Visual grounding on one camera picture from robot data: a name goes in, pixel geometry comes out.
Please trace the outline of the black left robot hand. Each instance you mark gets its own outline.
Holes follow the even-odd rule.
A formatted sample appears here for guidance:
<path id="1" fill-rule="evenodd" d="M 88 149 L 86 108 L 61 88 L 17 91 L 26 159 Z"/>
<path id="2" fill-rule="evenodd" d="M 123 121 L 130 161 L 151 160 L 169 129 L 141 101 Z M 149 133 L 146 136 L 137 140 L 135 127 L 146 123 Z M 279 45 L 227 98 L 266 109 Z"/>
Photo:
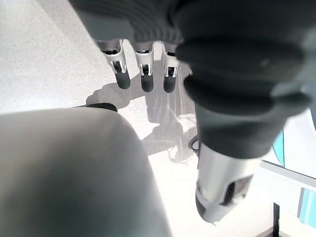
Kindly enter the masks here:
<path id="1" fill-rule="evenodd" d="M 90 36 L 165 41 L 192 75 L 199 140 L 196 204 L 221 220 L 247 194 L 286 120 L 311 98 L 316 76 L 313 0 L 73 0 Z"/>

